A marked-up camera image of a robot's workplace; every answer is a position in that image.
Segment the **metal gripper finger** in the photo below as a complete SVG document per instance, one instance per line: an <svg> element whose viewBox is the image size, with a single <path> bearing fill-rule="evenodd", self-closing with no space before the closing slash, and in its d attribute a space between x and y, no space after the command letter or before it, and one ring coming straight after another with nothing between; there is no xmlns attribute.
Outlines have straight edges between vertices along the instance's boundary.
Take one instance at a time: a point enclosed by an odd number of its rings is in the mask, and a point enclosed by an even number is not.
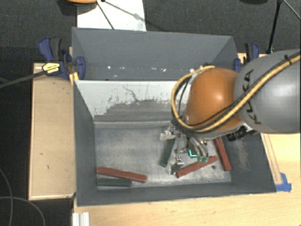
<svg viewBox="0 0 301 226"><path fill-rule="evenodd" d="M171 163L170 174L174 175L176 172L180 170L180 168L184 165L184 161L180 155L175 157L175 161Z"/></svg>
<svg viewBox="0 0 301 226"><path fill-rule="evenodd" d="M176 138L176 135L174 134L173 131L170 131L170 130L164 130L159 135L160 141L167 141L167 140L171 140L174 138Z"/></svg>

